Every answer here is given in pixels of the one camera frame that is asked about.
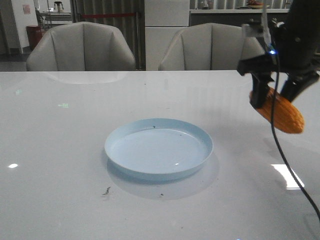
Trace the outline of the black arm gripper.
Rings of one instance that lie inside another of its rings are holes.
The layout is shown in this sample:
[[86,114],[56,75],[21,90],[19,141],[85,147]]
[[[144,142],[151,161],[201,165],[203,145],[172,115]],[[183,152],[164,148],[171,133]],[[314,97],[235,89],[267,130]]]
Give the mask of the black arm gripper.
[[289,74],[280,91],[289,102],[320,79],[320,58],[315,56],[320,45],[318,0],[294,0],[284,24],[271,26],[270,30],[275,54],[241,60],[237,67],[242,76],[251,73],[250,104],[254,109],[260,109],[266,101],[268,83],[274,81],[271,72]]

